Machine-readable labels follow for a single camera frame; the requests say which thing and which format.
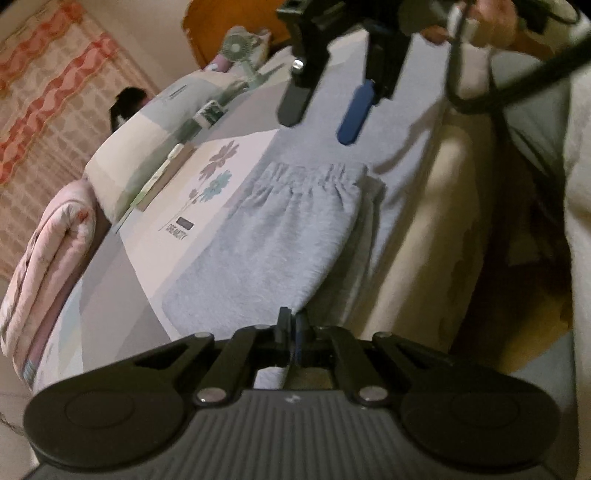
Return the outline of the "person right hand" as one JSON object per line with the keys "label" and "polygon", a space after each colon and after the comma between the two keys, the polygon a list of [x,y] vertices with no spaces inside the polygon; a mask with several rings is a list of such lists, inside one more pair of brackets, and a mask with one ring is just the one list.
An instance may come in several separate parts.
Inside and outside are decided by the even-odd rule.
{"label": "person right hand", "polygon": [[517,39],[518,15],[513,1],[483,0],[469,6],[457,2],[446,27],[433,25],[420,35],[429,43],[442,45],[459,38],[477,48],[509,49]]}

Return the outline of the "right white fluffy sleeve forearm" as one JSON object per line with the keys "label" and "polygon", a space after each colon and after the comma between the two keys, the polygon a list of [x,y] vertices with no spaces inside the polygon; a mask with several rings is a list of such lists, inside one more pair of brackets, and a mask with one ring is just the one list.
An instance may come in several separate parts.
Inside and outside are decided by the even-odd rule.
{"label": "right white fluffy sleeve forearm", "polygon": [[590,66],[567,80],[563,134],[565,232],[571,252],[573,342],[579,430],[577,477],[590,477]]}

